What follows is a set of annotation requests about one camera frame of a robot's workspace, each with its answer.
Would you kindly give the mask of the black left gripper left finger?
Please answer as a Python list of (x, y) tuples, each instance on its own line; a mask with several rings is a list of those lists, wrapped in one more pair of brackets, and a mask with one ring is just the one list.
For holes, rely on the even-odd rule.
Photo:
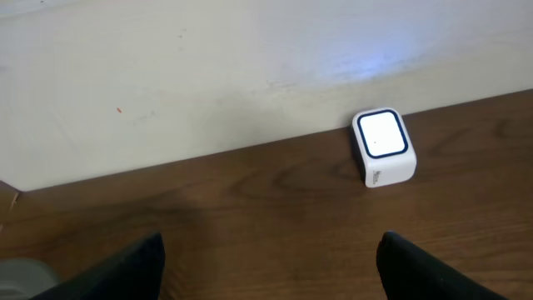
[(155, 232), (32, 300), (158, 300), (165, 261)]

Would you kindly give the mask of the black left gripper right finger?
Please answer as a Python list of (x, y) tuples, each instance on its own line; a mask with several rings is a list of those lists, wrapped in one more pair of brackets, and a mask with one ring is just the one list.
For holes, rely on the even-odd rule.
[(376, 266), (389, 299), (502, 299), (396, 232), (383, 234)]

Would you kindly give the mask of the grey plastic shopping basket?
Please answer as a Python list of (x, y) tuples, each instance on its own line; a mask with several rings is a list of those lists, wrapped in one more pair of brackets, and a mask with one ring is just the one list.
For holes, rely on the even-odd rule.
[(60, 278), (46, 263), (31, 258), (1, 261), (1, 300), (26, 300), (58, 285)]

